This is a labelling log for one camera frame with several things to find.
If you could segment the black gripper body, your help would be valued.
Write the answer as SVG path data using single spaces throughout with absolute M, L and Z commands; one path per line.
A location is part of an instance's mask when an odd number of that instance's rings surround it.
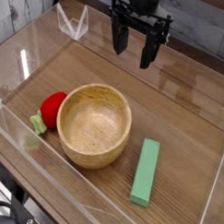
M 159 43 L 167 42 L 173 17 L 160 5 L 160 0 L 112 0 L 109 11 L 111 18 L 113 14 L 122 17 L 128 29 L 146 36 L 156 31 Z

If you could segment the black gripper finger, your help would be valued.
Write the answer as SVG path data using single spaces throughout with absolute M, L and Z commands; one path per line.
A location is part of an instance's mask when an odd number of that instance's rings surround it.
M 159 35 L 156 31 L 150 31 L 146 36 L 146 44 L 141 53 L 141 69 L 147 69 L 157 56 L 160 47 Z
M 117 14 L 112 15 L 112 41 L 117 55 L 128 46 L 128 27 L 124 23 L 124 19 Z

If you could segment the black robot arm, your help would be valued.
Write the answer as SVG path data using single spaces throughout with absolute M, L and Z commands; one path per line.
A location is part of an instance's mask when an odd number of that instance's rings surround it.
M 146 36 L 141 52 L 140 68 L 147 69 L 169 38 L 172 15 L 163 10 L 160 0 L 112 0 L 109 8 L 112 20 L 113 49 L 117 55 L 128 47 L 132 28 Z

